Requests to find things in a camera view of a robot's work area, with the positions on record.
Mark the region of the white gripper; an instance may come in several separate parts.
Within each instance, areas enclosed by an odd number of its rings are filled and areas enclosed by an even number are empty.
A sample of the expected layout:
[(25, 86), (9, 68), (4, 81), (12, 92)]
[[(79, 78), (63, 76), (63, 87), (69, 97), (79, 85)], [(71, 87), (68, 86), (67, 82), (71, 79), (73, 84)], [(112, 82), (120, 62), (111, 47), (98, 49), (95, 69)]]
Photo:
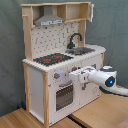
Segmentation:
[(94, 71), (94, 67), (84, 67), (69, 73), (69, 78), (72, 81), (78, 81), (79, 83), (88, 82), (89, 74)]

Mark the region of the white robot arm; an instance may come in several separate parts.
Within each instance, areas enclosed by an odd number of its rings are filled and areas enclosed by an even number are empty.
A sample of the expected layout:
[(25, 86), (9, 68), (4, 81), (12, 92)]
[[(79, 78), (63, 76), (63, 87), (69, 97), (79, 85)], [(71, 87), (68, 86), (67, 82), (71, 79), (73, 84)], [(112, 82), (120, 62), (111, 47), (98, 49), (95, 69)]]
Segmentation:
[(93, 66), (86, 66), (70, 72), (69, 78), (73, 81), (78, 81), (80, 84), (95, 83), (109, 93), (128, 97), (128, 89), (116, 86), (116, 75), (117, 72), (113, 71), (111, 66), (104, 66), (99, 70)]

